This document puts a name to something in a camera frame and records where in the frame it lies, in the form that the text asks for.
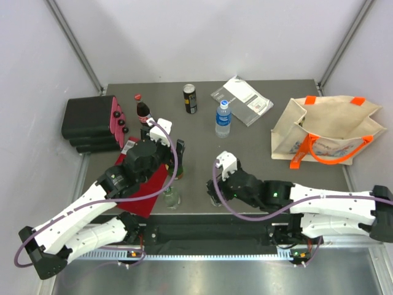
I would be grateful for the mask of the green glass bottle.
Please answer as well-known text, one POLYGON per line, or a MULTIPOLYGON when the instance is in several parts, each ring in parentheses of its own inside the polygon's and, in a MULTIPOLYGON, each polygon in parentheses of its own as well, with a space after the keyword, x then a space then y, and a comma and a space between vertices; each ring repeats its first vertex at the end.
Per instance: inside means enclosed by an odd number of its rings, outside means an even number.
MULTIPOLYGON (((175 165, 174 164, 165 165, 165 167, 166 167, 166 171, 167 171, 168 176, 171 178, 174 175, 175 165)), ((177 165, 176 175, 175 175, 174 179, 179 180, 183 177, 183 175, 184 175, 184 169, 183 169, 182 164, 180 163, 177 165)))

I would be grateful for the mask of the clear glass bottle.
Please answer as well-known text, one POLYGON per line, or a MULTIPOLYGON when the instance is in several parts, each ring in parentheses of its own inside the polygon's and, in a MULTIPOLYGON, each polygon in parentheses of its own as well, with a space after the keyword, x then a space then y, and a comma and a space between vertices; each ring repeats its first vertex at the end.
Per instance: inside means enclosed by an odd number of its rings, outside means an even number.
POLYGON ((181 204, 180 193, 177 188, 170 186, 165 191, 163 191, 163 199, 167 208, 177 209, 181 204))
POLYGON ((220 202, 215 201, 214 199, 211 199, 211 204, 215 207, 221 207, 222 204, 220 202))

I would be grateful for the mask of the blue label water bottle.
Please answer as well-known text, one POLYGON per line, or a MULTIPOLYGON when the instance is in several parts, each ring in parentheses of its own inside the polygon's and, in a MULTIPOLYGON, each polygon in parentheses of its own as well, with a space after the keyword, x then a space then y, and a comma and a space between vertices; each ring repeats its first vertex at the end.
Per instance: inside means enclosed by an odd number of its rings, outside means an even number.
POLYGON ((216 135, 226 138, 230 133, 232 111, 227 100, 222 100, 216 111, 216 135))

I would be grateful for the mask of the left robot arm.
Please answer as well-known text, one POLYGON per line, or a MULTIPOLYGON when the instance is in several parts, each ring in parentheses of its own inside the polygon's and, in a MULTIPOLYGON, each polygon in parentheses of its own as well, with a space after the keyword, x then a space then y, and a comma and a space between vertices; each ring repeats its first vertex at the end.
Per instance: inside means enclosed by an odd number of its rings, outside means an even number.
POLYGON ((152 120, 143 128, 146 137, 129 148, 123 162, 108 168, 75 202, 47 222, 22 228, 22 242, 14 264, 22 268, 18 258, 25 250, 41 280, 58 275, 68 264, 87 252, 111 243, 134 243, 139 227, 131 213, 124 212, 110 221, 87 228, 96 217, 120 203, 138 203, 156 198, 167 186, 147 195, 138 195, 160 167, 168 165, 178 171, 184 142, 171 137, 172 122, 152 120))

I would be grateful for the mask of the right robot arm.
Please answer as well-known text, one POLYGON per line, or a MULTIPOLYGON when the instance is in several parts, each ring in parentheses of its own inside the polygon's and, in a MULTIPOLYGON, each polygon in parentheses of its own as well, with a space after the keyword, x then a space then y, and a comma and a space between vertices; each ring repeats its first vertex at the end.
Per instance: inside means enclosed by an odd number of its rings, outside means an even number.
POLYGON ((237 199, 250 207, 277 216, 289 214, 285 231, 290 241, 325 235, 366 235, 392 242, 392 192, 375 185, 370 191, 340 192, 289 181, 262 181, 239 168, 206 183, 214 205, 237 199))

